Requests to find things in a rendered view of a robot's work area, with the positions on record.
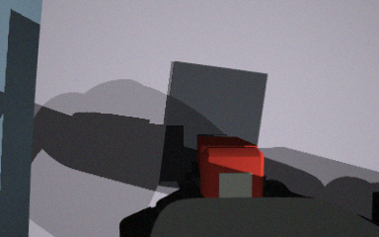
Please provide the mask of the red self-inking stamp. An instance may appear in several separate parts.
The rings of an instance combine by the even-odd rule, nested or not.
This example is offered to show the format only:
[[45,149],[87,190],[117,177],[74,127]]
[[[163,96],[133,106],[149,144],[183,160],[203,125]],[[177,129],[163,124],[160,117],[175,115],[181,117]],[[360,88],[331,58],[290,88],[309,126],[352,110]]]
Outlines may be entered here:
[[258,145],[227,134],[198,134],[197,163],[204,198],[264,197],[264,155]]

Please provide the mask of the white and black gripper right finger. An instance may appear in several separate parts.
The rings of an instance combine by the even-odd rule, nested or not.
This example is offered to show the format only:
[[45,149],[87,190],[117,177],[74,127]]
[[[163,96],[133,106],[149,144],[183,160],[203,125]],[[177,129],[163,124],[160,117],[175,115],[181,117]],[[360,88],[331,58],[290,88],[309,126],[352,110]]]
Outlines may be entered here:
[[[309,197],[304,197],[304,196],[291,192],[287,188],[287,186],[280,181],[266,180],[266,176],[264,175],[264,198],[309,198]],[[361,216],[361,217],[376,224],[374,221],[364,216]]]

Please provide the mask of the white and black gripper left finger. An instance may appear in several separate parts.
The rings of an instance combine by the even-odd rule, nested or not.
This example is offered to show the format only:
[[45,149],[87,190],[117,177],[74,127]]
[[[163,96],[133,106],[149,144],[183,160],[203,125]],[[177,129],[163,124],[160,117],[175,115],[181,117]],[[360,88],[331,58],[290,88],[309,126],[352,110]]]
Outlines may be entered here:
[[169,203],[183,198],[203,198],[196,161],[191,161],[191,172],[186,172],[185,180],[181,181],[179,190],[159,199],[156,206],[149,206],[124,218],[119,224],[119,237],[150,237],[162,209]]

